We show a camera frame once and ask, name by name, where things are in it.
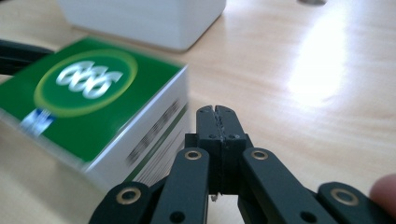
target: green box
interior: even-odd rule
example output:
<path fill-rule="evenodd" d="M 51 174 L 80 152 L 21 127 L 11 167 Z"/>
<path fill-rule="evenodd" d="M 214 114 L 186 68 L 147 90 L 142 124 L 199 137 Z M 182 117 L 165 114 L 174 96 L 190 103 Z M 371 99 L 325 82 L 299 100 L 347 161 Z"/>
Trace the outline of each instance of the green box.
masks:
<path fill-rule="evenodd" d="M 0 118 L 100 189 L 164 177 L 189 131 L 186 66 L 86 38 L 0 84 Z"/>

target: printed logo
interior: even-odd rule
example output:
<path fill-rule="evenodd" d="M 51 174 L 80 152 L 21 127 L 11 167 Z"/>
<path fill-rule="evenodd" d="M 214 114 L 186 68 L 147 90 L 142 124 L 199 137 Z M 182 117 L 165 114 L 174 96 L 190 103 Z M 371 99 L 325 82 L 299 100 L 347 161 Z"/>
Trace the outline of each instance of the printed logo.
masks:
<path fill-rule="evenodd" d="M 35 105 L 57 118 L 91 113 L 114 102 L 134 82 L 137 62 L 126 52 L 99 49 L 55 64 L 35 89 Z"/>
<path fill-rule="evenodd" d="M 55 121 L 55 117 L 47 110 L 35 109 L 21 122 L 21 127 L 30 135 L 37 137 Z"/>
<path fill-rule="evenodd" d="M 56 78 L 56 84 L 68 85 L 70 91 L 82 91 L 87 99 L 96 99 L 106 93 L 111 82 L 117 82 L 121 72 L 106 72 L 106 66 L 93 66 L 95 62 L 84 61 L 67 66 Z"/>

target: black plastic part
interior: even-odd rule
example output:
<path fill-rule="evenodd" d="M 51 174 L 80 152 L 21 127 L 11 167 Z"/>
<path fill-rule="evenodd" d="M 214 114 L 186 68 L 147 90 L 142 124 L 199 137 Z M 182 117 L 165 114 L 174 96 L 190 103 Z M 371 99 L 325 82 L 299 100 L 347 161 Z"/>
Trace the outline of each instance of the black plastic part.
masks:
<path fill-rule="evenodd" d="M 256 196 L 251 191 L 248 183 L 241 180 L 241 189 L 238 195 L 238 208 L 246 224 L 267 223 L 267 217 L 260 208 Z"/>
<path fill-rule="evenodd" d="M 210 155 L 209 193 L 237 194 L 239 159 L 252 147 L 233 110 L 217 105 L 205 106 L 196 113 L 196 146 Z"/>
<path fill-rule="evenodd" d="M 141 189 L 141 196 L 122 205 L 116 197 L 128 187 Z M 304 188 L 272 152 L 253 147 L 235 113 L 224 106 L 197 111 L 197 133 L 185 135 L 185 149 L 168 177 L 151 188 L 135 182 L 116 186 L 90 223 L 206 223 L 207 194 L 218 192 L 239 196 L 247 224 L 395 223 L 348 185 L 324 184 L 318 194 Z"/>
<path fill-rule="evenodd" d="M 151 223 L 206 223 L 209 155 L 189 147 L 177 153 Z"/>
<path fill-rule="evenodd" d="M 140 191 L 138 200 L 130 204 L 121 204 L 117 197 L 124 189 L 136 188 Z M 94 211 L 90 224 L 131 224 L 131 223 L 148 223 L 149 222 L 149 203 L 151 191 L 149 187 L 137 182 L 124 182 L 117 185 L 108 192 L 106 197 Z"/>
<path fill-rule="evenodd" d="M 318 189 L 318 199 L 340 223 L 396 223 L 381 207 L 349 185 L 332 182 Z"/>
<path fill-rule="evenodd" d="M 241 163 L 268 223 L 336 223 L 272 152 L 249 148 Z"/>
<path fill-rule="evenodd" d="M 50 49 L 0 39 L 0 74 L 14 75 L 51 53 Z"/>
<path fill-rule="evenodd" d="M 210 155 L 209 193 L 221 192 L 221 148 L 223 136 L 212 106 L 205 106 L 196 112 L 196 147 L 203 148 Z"/>

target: wooden table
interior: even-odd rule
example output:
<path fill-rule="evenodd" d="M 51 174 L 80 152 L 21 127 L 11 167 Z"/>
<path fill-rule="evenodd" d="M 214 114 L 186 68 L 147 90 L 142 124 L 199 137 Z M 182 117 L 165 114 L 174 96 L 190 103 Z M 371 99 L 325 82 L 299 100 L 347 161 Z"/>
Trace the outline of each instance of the wooden table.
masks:
<path fill-rule="evenodd" d="M 339 181 L 367 194 L 396 168 L 395 12 L 391 0 L 229 0 L 184 53 L 91 35 L 187 63 L 191 117 L 204 105 L 234 109 L 254 145 L 307 188 Z M 54 0 L 0 3 L 0 38 L 57 50 L 88 34 Z M 103 197 L 0 122 L 1 223 L 87 223 Z M 208 223 L 243 223 L 232 196 L 208 213 Z"/>

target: white box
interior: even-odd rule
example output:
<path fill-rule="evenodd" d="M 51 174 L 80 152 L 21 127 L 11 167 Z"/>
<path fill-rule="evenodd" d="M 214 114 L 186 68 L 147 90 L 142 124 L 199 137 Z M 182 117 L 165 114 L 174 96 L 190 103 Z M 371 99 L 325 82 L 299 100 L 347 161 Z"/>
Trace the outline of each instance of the white box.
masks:
<path fill-rule="evenodd" d="M 189 132 L 187 67 L 85 38 L 0 85 L 0 119 L 108 191 L 153 185 Z"/>
<path fill-rule="evenodd" d="M 58 0 L 71 24 L 162 48 L 186 50 L 224 10 L 225 0 Z"/>

